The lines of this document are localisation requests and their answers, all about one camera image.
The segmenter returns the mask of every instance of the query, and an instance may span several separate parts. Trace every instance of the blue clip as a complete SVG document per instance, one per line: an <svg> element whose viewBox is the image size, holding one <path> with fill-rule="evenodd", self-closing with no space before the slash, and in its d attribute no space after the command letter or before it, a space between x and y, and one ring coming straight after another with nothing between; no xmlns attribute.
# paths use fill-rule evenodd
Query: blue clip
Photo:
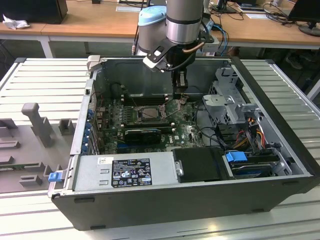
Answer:
<svg viewBox="0 0 320 240"><path fill-rule="evenodd" d="M92 111L91 109L88 109L88 117L92 118L94 116L94 111Z"/></svg>
<svg viewBox="0 0 320 240"><path fill-rule="evenodd" d="M82 142L87 144L89 142L89 138L85 136L84 138L82 138Z"/></svg>
<svg viewBox="0 0 320 240"><path fill-rule="evenodd" d="M91 133L90 129L86 129L86 128L84 129L84 135L85 136L89 136L90 133Z"/></svg>
<svg viewBox="0 0 320 240"><path fill-rule="evenodd" d="M49 174L48 181L51 182L62 182L62 172L52 172Z"/></svg>
<svg viewBox="0 0 320 240"><path fill-rule="evenodd" d="M91 123L86 122L84 127L87 129L91 129L91 126L92 126Z"/></svg>
<svg viewBox="0 0 320 240"><path fill-rule="evenodd" d="M247 156L243 151L230 151L225 156L226 156L226 159L228 160L228 163L248 161Z"/></svg>
<svg viewBox="0 0 320 240"><path fill-rule="evenodd" d="M81 150L85 153L88 151L88 146L86 146L85 144L81 146Z"/></svg>

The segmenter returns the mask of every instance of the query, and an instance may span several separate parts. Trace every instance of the computer monitor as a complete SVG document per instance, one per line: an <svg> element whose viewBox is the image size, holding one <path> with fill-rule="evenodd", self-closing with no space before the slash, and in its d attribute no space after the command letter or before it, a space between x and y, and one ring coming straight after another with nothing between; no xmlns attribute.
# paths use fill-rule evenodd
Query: computer monitor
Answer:
<svg viewBox="0 0 320 240"><path fill-rule="evenodd" d="M299 26L299 30L305 34L320 37L320 0L298 0L288 19L291 21L308 22L308 25Z"/></svg>

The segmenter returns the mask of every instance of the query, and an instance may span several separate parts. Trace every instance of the floor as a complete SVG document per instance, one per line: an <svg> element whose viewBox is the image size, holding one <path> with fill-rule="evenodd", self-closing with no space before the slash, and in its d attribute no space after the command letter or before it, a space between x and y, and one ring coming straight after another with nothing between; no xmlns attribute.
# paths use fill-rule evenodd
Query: floor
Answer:
<svg viewBox="0 0 320 240"><path fill-rule="evenodd" d="M10 68L15 58L44 58L45 55L42 51L41 44L38 41L25 41L25 40L4 40L2 41L5 48L0 46L0 79L5 75L7 69ZM51 42L51 47L55 52L57 58L86 58L88 54L85 52L83 42ZM131 43L104 43L104 42L90 42L89 49L90 55L101 55L103 57L127 57L131 55ZM241 47L241 59L256 59L258 48L254 47ZM288 49L266 49L264 59L273 59L277 65L288 75L288 77L302 87L305 80L310 77L317 67L317 63L310 64L303 62L303 70L296 70L292 68L286 61ZM320 106L320 96L314 100Z"/></svg>

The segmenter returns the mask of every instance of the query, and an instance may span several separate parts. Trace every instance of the desk leg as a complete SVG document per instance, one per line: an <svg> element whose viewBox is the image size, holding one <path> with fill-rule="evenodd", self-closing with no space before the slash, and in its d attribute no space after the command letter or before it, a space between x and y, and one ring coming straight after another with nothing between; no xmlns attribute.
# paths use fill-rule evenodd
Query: desk leg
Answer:
<svg viewBox="0 0 320 240"><path fill-rule="evenodd" d="M84 49L86 54L90 54L89 43L87 41L84 42Z"/></svg>
<svg viewBox="0 0 320 240"><path fill-rule="evenodd" d="M314 85L314 87L311 89L311 91L308 93L307 97L313 101L315 97L320 93L320 79L318 82Z"/></svg>
<svg viewBox="0 0 320 240"><path fill-rule="evenodd" d="M53 59L56 57L55 53L50 47L50 39L48 36L40 36L38 41L41 43L44 55L47 59Z"/></svg>

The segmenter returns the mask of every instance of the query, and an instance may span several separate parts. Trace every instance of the white paper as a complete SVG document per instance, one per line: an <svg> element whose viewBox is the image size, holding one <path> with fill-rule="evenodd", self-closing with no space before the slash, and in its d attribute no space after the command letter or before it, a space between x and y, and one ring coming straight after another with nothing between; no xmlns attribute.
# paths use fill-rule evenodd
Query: white paper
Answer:
<svg viewBox="0 0 320 240"><path fill-rule="evenodd" d="M250 19L269 19L265 14L262 13L246 13Z"/></svg>
<svg viewBox="0 0 320 240"><path fill-rule="evenodd" d="M4 21L2 21L2 23L9 29L16 30L30 27L30 25L28 25L27 21L25 20L13 20L6 17L5 15L3 15L3 19Z"/></svg>
<svg viewBox="0 0 320 240"><path fill-rule="evenodd" d="M113 156L107 156L107 157L98 157L98 164L112 164L112 161L114 160Z"/></svg>

